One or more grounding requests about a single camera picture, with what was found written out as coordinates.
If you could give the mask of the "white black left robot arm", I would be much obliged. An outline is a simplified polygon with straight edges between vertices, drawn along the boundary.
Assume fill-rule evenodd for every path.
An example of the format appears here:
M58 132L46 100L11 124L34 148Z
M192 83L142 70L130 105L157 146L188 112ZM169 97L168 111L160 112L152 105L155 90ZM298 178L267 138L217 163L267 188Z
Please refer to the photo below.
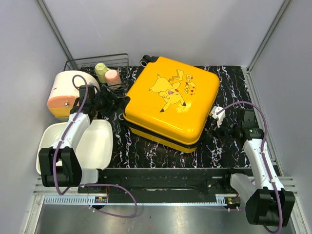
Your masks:
M94 193L105 188L104 179L98 177L100 167L83 168L76 155L79 142L92 124L97 112L108 112L123 105L124 99L113 91L97 91L93 85L79 88L69 120L60 137L49 147L39 151L39 166L44 187L78 187L87 185Z

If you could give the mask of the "yellow Pikachu suitcase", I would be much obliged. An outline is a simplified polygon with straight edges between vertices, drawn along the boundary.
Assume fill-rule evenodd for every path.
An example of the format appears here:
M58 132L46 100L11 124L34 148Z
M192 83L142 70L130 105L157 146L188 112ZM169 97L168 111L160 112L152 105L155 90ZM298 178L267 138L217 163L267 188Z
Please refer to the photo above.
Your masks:
M125 97L127 126L138 136L194 152L204 137L219 77L165 57L144 55L140 65L144 68Z

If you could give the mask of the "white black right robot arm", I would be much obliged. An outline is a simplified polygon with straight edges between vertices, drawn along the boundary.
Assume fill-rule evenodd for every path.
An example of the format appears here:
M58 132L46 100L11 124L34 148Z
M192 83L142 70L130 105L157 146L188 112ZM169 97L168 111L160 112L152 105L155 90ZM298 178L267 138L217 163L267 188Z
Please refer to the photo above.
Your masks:
M291 216L295 197L286 191L271 163L264 131L258 128L253 110L238 111L236 125L222 126L225 111L213 107L211 117L216 120L219 133L235 138L242 146L254 177L254 182L245 174L234 173L221 181L226 193L239 194L245 203L247 221L252 225L285 227Z

